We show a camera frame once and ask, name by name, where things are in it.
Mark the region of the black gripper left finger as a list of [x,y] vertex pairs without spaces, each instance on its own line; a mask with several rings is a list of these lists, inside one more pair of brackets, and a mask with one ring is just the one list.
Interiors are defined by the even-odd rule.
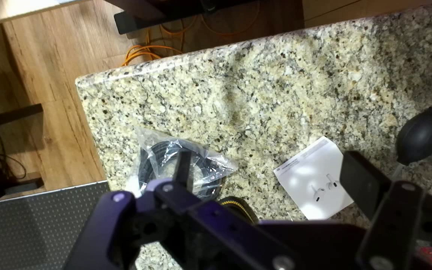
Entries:
[[245,212],[203,201],[180,183],[158,183],[143,197],[99,198],[63,270],[132,270],[141,248],[159,243],[183,269],[255,267]]

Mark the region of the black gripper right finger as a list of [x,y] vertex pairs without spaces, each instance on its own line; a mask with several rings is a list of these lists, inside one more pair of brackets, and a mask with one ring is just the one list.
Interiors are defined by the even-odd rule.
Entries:
[[359,152],[345,152],[344,189],[371,221],[356,260],[363,270],[408,270],[425,192],[384,176]]

